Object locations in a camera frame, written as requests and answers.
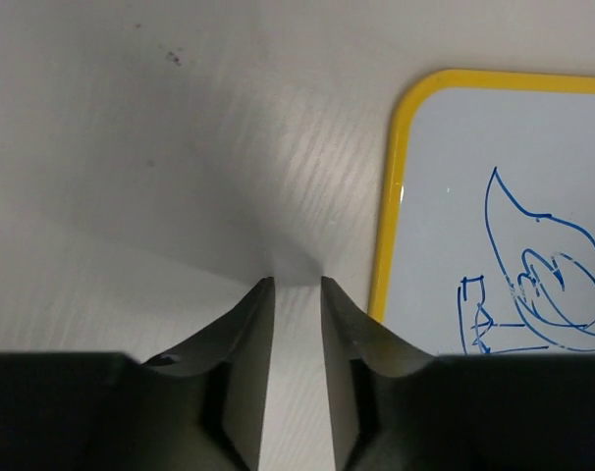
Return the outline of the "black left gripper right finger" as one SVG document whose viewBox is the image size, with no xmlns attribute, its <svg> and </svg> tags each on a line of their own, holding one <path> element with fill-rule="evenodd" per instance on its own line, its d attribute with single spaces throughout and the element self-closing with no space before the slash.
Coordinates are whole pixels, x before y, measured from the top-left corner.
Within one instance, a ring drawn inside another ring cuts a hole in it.
<svg viewBox="0 0 595 471">
<path fill-rule="evenodd" d="M 595 470 L 595 354 L 433 356 L 321 281 L 339 470 Z"/>
</svg>

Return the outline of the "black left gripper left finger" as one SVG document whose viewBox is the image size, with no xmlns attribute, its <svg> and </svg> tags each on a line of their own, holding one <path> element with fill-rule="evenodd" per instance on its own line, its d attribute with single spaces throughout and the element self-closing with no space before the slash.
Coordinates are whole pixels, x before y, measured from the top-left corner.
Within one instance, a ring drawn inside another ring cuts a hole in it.
<svg viewBox="0 0 595 471">
<path fill-rule="evenodd" d="M 139 362 L 0 352 L 0 470 L 254 470 L 275 283 Z"/>
</svg>

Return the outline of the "yellow framed small whiteboard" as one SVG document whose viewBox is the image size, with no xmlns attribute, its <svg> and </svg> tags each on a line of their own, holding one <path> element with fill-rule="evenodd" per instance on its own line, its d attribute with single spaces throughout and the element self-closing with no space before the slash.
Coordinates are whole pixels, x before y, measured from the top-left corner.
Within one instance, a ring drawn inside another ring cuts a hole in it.
<svg viewBox="0 0 595 471">
<path fill-rule="evenodd" d="M 433 355 L 595 353 L 595 78 L 444 70 L 389 131 L 369 315 Z"/>
</svg>

